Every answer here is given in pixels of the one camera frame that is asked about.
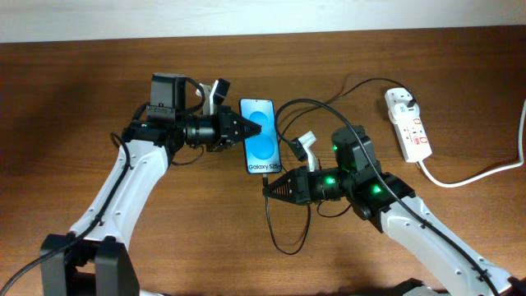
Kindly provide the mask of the blue screen Galaxy smartphone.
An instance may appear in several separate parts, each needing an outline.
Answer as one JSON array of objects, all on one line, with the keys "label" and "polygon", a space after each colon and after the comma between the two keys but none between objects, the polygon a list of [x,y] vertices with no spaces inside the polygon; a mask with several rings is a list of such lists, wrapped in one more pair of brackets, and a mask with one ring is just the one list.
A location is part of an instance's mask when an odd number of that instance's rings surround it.
[{"label": "blue screen Galaxy smartphone", "polygon": [[269,99],[239,101],[241,115],[261,126],[261,131],[244,141],[246,168],[249,174],[280,173],[281,157],[275,130],[275,107]]}]

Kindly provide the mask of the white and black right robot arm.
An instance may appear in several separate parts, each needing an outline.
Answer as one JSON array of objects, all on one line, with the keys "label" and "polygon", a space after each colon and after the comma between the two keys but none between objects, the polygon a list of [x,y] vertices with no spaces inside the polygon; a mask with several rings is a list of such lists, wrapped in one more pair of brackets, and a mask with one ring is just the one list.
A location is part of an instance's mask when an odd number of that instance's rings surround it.
[{"label": "white and black right robot arm", "polygon": [[524,280],[475,252],[407,183],[382,172],[362,127],[341,127],[331,140],[336,167],[291,169],[265,184],[264,196],[299,206],[346,198],[360,219],[406,248],[451,295],[525,293]]}]

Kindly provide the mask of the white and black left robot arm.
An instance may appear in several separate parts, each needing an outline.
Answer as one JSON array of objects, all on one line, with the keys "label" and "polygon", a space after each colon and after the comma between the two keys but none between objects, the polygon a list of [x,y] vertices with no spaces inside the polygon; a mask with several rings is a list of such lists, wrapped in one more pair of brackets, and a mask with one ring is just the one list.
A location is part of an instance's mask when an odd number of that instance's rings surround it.
[{"label": "white and black left robot arm", "polygon": [[230,84],[211,86],[181,74],[155,73],[150,101],[112,139],[113,169],[68,234],[50,234],[40,252],[46,295],[144,295],[128,254],[136,222],[156,183],[184,146],[220,152],[261,126],[223,104]]}]

